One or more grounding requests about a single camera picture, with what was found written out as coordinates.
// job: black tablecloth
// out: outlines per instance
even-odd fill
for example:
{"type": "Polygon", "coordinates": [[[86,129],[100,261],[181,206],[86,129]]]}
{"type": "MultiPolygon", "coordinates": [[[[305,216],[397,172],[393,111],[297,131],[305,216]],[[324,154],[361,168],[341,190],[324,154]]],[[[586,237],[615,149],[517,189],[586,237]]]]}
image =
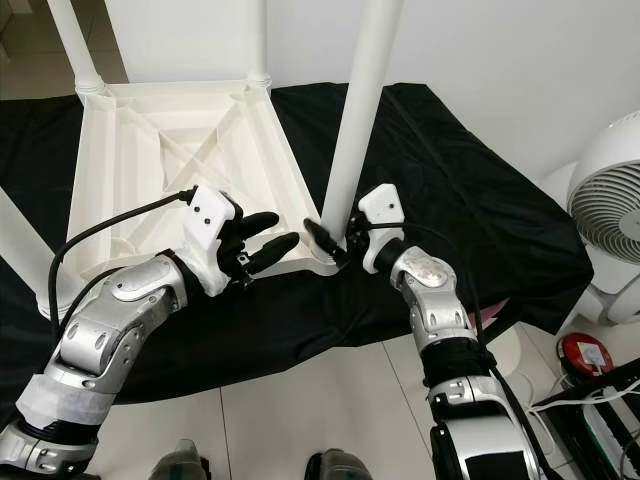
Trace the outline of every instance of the black tablecloth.
{"type": "MultiPolygon", "coordinates": [[[[319,210],[345,94],[334,84],[272,92],[319,210]]],[[[76,97],[0,102],[0,185],[53,249],[64,242],[81,118],[76,97]]],[[[384,89],[359,195],[383,182],[397,186],[407,221],[454,239],[483,307],[509,299],[490,337],[518,321],[556,331],[591,279],[571,218],[424,85],[384,89]]],[[[438,238],[407,238],[456,264],[438,238]]],[[[0,411],[46,358],[48,332],[33,294],[0,261],[0,411]]],[[[231,288],[172,316],[148,340],[118,401],[193,393],[290,368],[332,346],[407,332],[398,292],[357,265],[330,278],[260,280],[247,293],[231,288]]]]}

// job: white fan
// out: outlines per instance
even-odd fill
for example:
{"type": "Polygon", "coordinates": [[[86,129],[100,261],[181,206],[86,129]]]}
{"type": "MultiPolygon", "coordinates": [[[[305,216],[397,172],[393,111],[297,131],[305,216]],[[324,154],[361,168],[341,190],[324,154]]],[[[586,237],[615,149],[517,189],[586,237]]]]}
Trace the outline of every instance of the white fan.
{"type": "Polygon", "coordinates": [[[640,111],[609,125],[540,187],[575,219],[593,263],[575,312],[599,324],[640,321],[640,111]]]}

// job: wire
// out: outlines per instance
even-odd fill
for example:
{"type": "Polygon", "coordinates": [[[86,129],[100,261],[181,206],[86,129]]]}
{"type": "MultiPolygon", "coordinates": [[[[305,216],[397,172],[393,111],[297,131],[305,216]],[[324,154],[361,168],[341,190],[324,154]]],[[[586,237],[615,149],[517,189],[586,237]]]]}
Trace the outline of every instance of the wire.
{"type": "Polygon", "coordinates": [[[67,324],[69,323],[69,320],[71,320],[71,316],[73,315],[73,313],[76,311],[76,309],[78,308],[78,305],[80,305],[80,303],[82,303],[82,300],[84,300],[84,297],[86,297],[86,295],[89,293],[89,291],[103,278],[108,277],[109,275],[111,275],[112,273],[117,272],[118,270],[120,270],[123,267],[116,267],[116,268],[111,268],[109,270],[105,270],[102,273],[99,273],[98,275],[96,275],[95,277],[93,277],[85,286],[82,290],[80,290],[80,293],[78,293],[78,295],[76,296],[76,298],[73,299],[73,302],[71,302],[71,305],[69,306],[69,309],[67,310],[67,313],[64,314],[64,317],[62,318],[62,321],[60,322],[60,331],[64,332],[64,329],[67,328],[67,324]]]}
{"type": "Polygon", "coordinates": [[[618,398],[624,397],[628,393],[640,393],[640,392],[632,392],[638,386],[640,386],[640,380],[636,380],[631,385],[629,385],[624,390],[614,393],[608,397],[593,397],[589,400],[557,400],[555,402],[547,403],[546,405],[540,405],[539,407],[533,407],[531,410],[536,412],[542,412],[543,410],[547,410],[551,407],[559,407],[566,405],[598,405],[600,403],[608,403],[612,400],[616,400],[618,398]]]}
{"type": "Polygon", "coordinates": [[[619,468],[618,468],[618,476],[620,477],[620,480],[628,480],[631,477],[627,477],[624,474],[624,459],[627,456],[627,452],[629,451],[629,449],[631,448],[631,446],[638,440],[638,438],[640,438],[640,430],[638,430],[634,435],[633,438],[631,438],[631,440],[629,440],[627,442],[627,444],[623,447],[622,449],[622,455],[620,455],[620,464],[619,464],[619,468]]]}
{"type": "Polygon", "coordinates": [[[466,268],[466,263],[464,261],[464,258],[462,257],[462,255],[460,255],[460,251],[456,247],[455,243],[453,243],[453,241],[449,239],[442,232],[438,232],[437,230],[434,230],[430,227],[426,227],[423,225],[419,225],[417,223],[405,223],[405,222],[376,223],[376,224],[367,225],[365,227],[365,229],[369,229],[369,230],[379,229],[379,228],[412,228],[416,230],[423,230],[442,239],[453,248],[456,255],[458,256],[458,261],[460,262],[460,265],[461,265],[461,271],[463,273],[463,277],[465,279],[465,283],[467,284],[467,288],[469,291],[469,296],[471,298],[473,313],[475,315],[475,318],[477,319],[475,324],[476,324],[476,335],[478,339],[478,345],[480,346],[481,351],[485,355],[485,360],[489,365],[489,370],[491,371],[493,376],[496,378],[496,380],[498,380],[498,382],[500,383],[500,386],[504,390],[504,394],[507,398],[507,401],[509,402],[509,405],[513,409],[513,412],[518,422],[522,425],[522,428],[524,429],[529,439],[529,442],[531,444],[531,448],[533,448],[533,451],[536,457],[538,458],[540,469],[544,472],[548,480],[555,480],[560,478],[560,476],[556,472],[554,472],[551,466],[549,465],[549,462],[547,461],[547,457],[545,457],[544,451],[540,446],[540,442],[538,441],[538,438],[536,437],[535,432],[533,431],[533,428],[531,427],[531,424],[527,419],[527,415],[524,413],[524,410],[522,409],[522,406],[520,405],[520,402],[518,401],[517,397],[513,393],[513,390],[511,390],[511,387],[509,386],[507,381],[504,379],[500,371],[497,369],[495,358],[493,358],[493,355],[487,349],[487,344],[484,336],[484,328],[482,326],[482,313],[480,311],[480,301],[478,300],[478,293],[475,287],[475,283],[473,281],[473,277],[471,276],[471,272],[466,268]]]}
{"type": "Polygon", "coordinates": [[[173,195],[169,195],[168,197],[162,198],[155,202],[151,202],[142,207],[134,208],[133,210],[129,210],[128,212],[121,213],[120,215],[116,215],[115,217],[105,220],[97,225],[94,225],[91,228],[88,228],[84,232],[79,233],[67,243],[65,243],[60,249],[56,252],[53,257],[53,261],[51,262],[51,266],[49,267],[49,278],[48,278],[48,294],[49,294],[49,315],[51,317],[51,343],[52,349],[55,349],[58,341],[60,340],[60,319],[58,316],[58,298],[57,298],[57,277],[58,277],[58,269],[62,264],[62,260],[65,254],[71,250],[74,246],[76,246],[81,241],[86,238],[94,235],[105,228],[109,228],[117,223],[120,223],[124,220],[128,220],[129,218],[133,218],[137,215],[147,213],[151,210],[155,210],[156,208],[167,205],[176,200],[182,200],[187,202],[187,204],[191,203],[193,196],[195,195],[197,187],[193,187],[190,190],[182,190],[178,193],[174,193],[173,195]]]}

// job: black cable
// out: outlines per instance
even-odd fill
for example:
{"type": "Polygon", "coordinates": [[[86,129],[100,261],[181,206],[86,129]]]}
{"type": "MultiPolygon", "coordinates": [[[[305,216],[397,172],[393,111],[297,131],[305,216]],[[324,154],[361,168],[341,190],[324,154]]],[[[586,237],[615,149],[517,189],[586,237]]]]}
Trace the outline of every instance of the black cable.
{"type": "Polygon", "coordinates": [[[638,438],[640,438],[640,430],[633,435],[631,440],[629,440],[622,449],[622,455],[620,455],[620,464],[618,465],[618,476],[620,477],[620,480],[631,480],[631,477],[627,477],[624,474],[624,459],[627,456],[627,452],[629,451],[631,446],[638,440],[638,438]]]}
{"type": "Polygon", "coordinates": [[[99,273],[98,275],[93,277],[91,280],[89,280],[89,282],[84,286],[84,288],[82,290],[80,290],[80,293],[78,293],[78,295],[76,295],[76,298],[73,299],[73,302],[71,302],[71,305],[69,306],[69,309],[67,310],[67,313],[64,314],[64,317],[62,318],[62,321],[60,322],[60,332],[64,333],[64,329],[67,328],[67,325],[69,323],[69,320],[71,320],[71,316],[73,315],[73,312],[75,312],[76,308],[78,308],[78,305],[80,305],[80,303],[82,302],[84,297],[89,293],[89,291],[100,280],[102,280],[105,277],[108,277],[112,273],[117,272],[121,268],[123,268],[123,267],[116,267],[116,268],[111,268],[109,270],[105,270],[104,272],[99,273]]]}
{"type": "Polygon", "coordinates": [[[128,212],[121,213],[120,215],[116,215],[115,217],[105,220],[97,225],[94,225],[91,228],[88,228],[84,232],[79,233],[67,243],[65,243],[54,255],[53,261],[51,262],[51,266],[49,267],[49,278],[48,278],[48,293],[49,293],[49,315],[51,317],[51,342],[52,349],[55,349],[58,341],[60,340],[60,318],[58,316],[58,298],[57,298],[57,277],[58,277],[58,269],[60,268],[60,264],[62,264],[62,260],[65,254],[71,250],[75,245],[80,243],[82,240],[90,237],[98,233],[105,228],[109,228],[117,223],[120,223],[124,220],[128,220],[129,218],[135,217],[142,213],[147,213],[151,210],[155,210],[156,208],[167,205],[168,203],[174,202],[175,200],[182,200],[187,202],[187,204],[191,203],[193,196],[195,195],[197,187],[193,187],[190,190],[182,190],[178,193],[174,193],[173,195],[169,195],[163,199],[157,200],[155,202],[151,202],[142,207],[134,208],[133,210],[129,210],[128,212]]]}
{"type": "Polygon", "coordinates": [[[468,293],[469,293],[469,296],[471,299],[471,305],[473,308],[473,313],[476,319],[475,324],[476,324],[476,336],[478,339],[478,345],[480,346],[481,351],[484,353],[486,360],[489,362],[489,370],[502,386],[502,389],[504,390],[504,393],[505,393],[505,396],[507,397],[507,401],[509,402],[509,405],[511,405],[511,408],[514,411],[516,418],[518,419],[518,422],[520,422],[520,424],[522,425],[522,428],[524,428],[524,431],[527,434],[527,437],[529,437],[531,448],[533,448],[533,451],[536,457],[538,458],[540,469],[544,472],[548,480],[561,479],[560,475],[556,473],[549,465],[549,462],[547,461],[547,457],[544,455],[542,447],[538,442],[538,438],[536,437],[535,432],[533,431],[533,428],[531,428],[531,424],[529,423],[529,420],[527,419],[527,416],[524,413],[524,410],[522,409],[520,402],[518,401],[515,394],[513,393],[513,390],[511,390],[511,387],[509,386],[507,381],[504,379],[502,374],[498,371],[495,363],[495,359],[493,358],[493,354],[489,352],[489,350],[487,349],[487,343],[484,336],[484,328],[482,326],[482,312],[480,310],[480,301],[478,299],[478,293],[475,287],[475,283],[473,281],[473,277],[471,275],[471,271],[466,267],[466,262],[464,261],[464,258],[460,254],[460,250],[457,248],[456,244],[444,233],[439,232],[433,228],[417,224],[417,223],[408,223],[408,222],[407,223],[405,222],[375,223],[375,224],[369,224],[365,228],[368,230],[374,230],[374,229],[380,229],[380,228],[408,228],[408,229],[411,228],[415,230],[422,230],[422,231],[431,233],[432,235],[440,238],[441,240],[443,240],[444,242],[446,242],[448,245],[451,246],[454,253],[458,256],[458,262],[461,265],[462,275],[465,280],[465,283],[467,284],[467,288],[469,291],[468,293]]]}

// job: white wall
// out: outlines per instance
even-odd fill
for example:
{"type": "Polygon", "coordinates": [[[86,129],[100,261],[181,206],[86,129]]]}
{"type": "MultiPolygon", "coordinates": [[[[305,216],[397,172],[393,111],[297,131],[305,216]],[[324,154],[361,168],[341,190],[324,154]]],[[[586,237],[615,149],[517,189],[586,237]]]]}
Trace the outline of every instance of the white wall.
{"type": "MultiPolygon", "coordinates": [[[[130,81],[241,78],[239,0],[106,0],[130,81]]],[[[274,86],[348,79],[363,0],[270,0],[274,86]]],[[[531,179],[640,108],[638,0],[407,0],[388,83],[427,83],[531,179]]]]}

